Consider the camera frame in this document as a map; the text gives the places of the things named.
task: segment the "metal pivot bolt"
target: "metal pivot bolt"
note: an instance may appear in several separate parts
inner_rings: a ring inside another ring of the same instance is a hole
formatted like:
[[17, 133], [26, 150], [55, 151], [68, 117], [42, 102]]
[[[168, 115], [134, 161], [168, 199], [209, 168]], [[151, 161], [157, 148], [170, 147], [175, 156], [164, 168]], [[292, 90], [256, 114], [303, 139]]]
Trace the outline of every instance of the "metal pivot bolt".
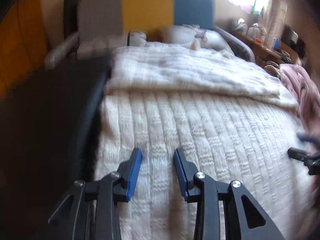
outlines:
[[240, 187], [241, 186], [241, 182], [239, 180], [234, 180], [232, 182], [233, 187]]
[[202, 172], [202, 171], [199, 171], [199, 172], [196, 173], [196, 177], [197, 177], [198, 179], [204, 179], [205, 173]]
[[113, 171], [110, 173], [110, 176], [114, 179], [118, 179], [120, 177], [120, 173], [117, 171]]
[[82, 187], [83, 186], [83, 180], [76, 180], [74, 182], [74, 185], [77, 186], [77, 187]]

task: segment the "pink cloth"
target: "pink cloth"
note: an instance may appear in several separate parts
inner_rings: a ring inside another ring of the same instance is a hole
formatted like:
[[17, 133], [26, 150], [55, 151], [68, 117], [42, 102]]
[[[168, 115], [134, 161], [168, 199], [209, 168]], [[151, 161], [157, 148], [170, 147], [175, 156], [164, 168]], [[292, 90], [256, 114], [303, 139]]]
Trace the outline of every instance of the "pink cloth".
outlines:
[[299, 103], [300, 119], [312, 135], [320, 135], [320, 95], [306, 70], [299, 65], [281, 64], [279, 78]]

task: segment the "padded headboard panel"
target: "padded headboard panel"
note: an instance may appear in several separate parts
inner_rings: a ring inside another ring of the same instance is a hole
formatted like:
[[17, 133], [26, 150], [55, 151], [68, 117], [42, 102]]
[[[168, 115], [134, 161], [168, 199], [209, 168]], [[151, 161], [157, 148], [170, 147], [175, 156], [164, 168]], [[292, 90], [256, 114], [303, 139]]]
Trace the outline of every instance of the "padded headboard panel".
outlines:
[[129, 30], [152, 33], [164, 25], [198, 24], [213, 28], [214, 0], [82, 0], [80, 40], [120, 35]]

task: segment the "blanket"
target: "blanket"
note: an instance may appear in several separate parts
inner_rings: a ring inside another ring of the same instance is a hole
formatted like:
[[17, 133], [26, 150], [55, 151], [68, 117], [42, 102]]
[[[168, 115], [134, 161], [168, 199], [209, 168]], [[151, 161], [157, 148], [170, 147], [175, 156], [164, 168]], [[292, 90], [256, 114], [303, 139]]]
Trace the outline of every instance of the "blanket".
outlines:
[[[119, 48], [101, 104], [95, 179], [133, 147], [143, 153], [134, 197], [119, 206], [122, 239], [192, 239], [196, 204], [184, 202], [173, 167], [181, 147], [215, 180], [240, 180], [290, 237], [309, 198], [310, 177], [287, 157], [305, 148], [297, 102], [257, 65], [202, 49]], [[220, 205], [221, 238], [225, 239]]]

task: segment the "blue headboard panel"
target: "blue headboard panel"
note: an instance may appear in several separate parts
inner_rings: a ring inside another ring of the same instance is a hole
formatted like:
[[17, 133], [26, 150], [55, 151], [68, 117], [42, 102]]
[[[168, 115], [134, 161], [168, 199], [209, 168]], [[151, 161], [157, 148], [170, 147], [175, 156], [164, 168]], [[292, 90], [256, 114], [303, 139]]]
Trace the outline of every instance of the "blue headboard panel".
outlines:
[[214, 26], [214, 0], [174, 0], [174, 25], [199, 24], [200, 28]]

